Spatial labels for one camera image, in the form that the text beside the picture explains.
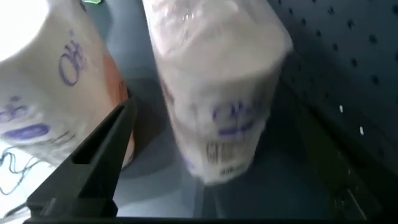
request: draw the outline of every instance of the hole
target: hole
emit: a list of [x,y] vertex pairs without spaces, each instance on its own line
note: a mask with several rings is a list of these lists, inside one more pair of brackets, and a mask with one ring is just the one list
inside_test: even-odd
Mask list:
[[373,34],[371,34],[371,35],[369,36],[369,41],[370,41],[372,44],[376,44],[376,43],[377,43],[377,38],[376,38],[376,36],[373,35]]
[[379,149],[377,149],[377,154],[378,154],[380,157],[383,157],[383,158],[384,158],[384,149],[382,149],[382,148],[379,147]]
[[377,75],[372,75],[371,78],[372,78],[373,85],[378,86],[380,84],[380,80],[379,80],[379,77],[377,77]]
[[392,6],[392,12],[393,12],[396,16],[398,16],[398,4],[395,4],[395,5]]
[[328,12],[329,14],[333,15],[335,13],[335,9],[332,6],[330,6]]
[[338,45],[336,43],[333,43],[332,47],[333,47],[333,50],[338,51]]
[[349,20],[347,21],[347,26],[348,26],[349,29],[353,29],[353,27],[354,27],[354,21],[353,21],[352,19],[349,19]]
[[362,127],[362,126],[359,127],[359,133],[360,133],[362,136],[365,134],[365,132],[363,131],[363,127]]
[[354,67],[358,67],[358,62],[356,61],[355,58],[352,58],[352,59],[351,59],[351,64],[352,64],[352,66],[354,66]]

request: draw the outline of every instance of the toilet paper roll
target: toilet paper roll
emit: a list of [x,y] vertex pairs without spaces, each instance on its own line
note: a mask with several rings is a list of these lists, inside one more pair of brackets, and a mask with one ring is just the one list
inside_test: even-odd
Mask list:
[[79,1],[0,4],[0,138],[57,166],[127,88]]

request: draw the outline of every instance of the printed label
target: printed label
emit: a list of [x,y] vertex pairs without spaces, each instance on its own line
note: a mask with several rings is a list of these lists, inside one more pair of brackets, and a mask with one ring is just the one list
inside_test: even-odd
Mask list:
[[18,105],[20,100],[20,96],[10,97],[9,103],[4,106],[5,110],[0,111],[0,124],[22,118],[28,114],[29,108],[27,105]]
[[[61,55],[58,61],[58,74],[64,84],[67,86],[74,86],[79,81],[80,72],[86,65],[86,58],[84,57],[80,44],[72,39],[75,36],[72,29],[69,30],[69,36],[71,38],[70,44],[64,46],[66,52]],[[64,66],[67,63],[72,65],[74,74],[65,73]]]
[[213,110],[213,121],[218,125],[220,136],[233,136],[249,131],[258,115],[261,104],[259,99],[249,102],[236,100],[221,103]]
[[40,123],[28,127],[6,131],[3,136],[14,140],[28,140],[46,135],[50,131],[50,126]]
[[220,175],[229,175],[232,174],[234,172],[239,172],[244,170],[246,167],[246,164],[240,164],[238,166],[229,166],[227,168],[221,169],[220,170]]
[[[9,103],[4,106],[4,110],[0,111],[0,124],[5,124],[16,119],[26,117],[29,114],[29,107],[19,103],[21,99],[22,98],[20,96],[10,97]],[[5,138],[23,141],[44,136],[49,131],[49,125],[37,123],[23,128],[6,131],[2,135]]]

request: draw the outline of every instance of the plastic wrapped toilet paper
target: plastic wrapped toilet paper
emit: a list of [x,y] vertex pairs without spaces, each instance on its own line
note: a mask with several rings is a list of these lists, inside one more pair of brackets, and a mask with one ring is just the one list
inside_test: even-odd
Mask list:
[[[0,141],[59,165],[127,88],[79,1],[0,1]],[[132,157],[131,140],[123,165]]]
[[292,50],[266,1],[144,0],[178,148],[191,174],[226,182],[251,164]]

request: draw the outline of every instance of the purple logo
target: purple logo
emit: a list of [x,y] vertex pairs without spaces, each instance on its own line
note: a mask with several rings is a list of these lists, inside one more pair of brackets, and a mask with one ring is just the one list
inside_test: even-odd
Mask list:
[[[218,105],[213,110],[214,122],[233,122],[235,124],[227,128],[220,128],[220,136],[234,135],[244,133],[250,130],[254,125],[254,119],[260,110],[259,100],[253,100],[251,103],[245,103],[241,100]],[[244,124],[238,125],[240,119],[245,119]]]
[[43,136],[50,131],[50,126],[40,123],[33,124],[28,127],[7,131],[3,134],[4,137],[15,139],[15,140],[28,140]]
[[[74,37],[73,30],[69,30],[70,37]],[[85,67],[86,58],[84,58],[83,50],[78,42],[70,41],[70,44],[64,46],[65,53],[63,53],[58,61],[58,73],[61,76],[64,84],[74,86],[80,77],[80,71]],[[65,63],[70,63],[74,69],[73,77],[67,77],[63,69]]]
[[5,110],[0,111],[0,124],[10,122],[14,119],[27,115],[28,106],[18,106],[16,103],[21,100],[20,96],[10,97],[9,103],[4,106]]

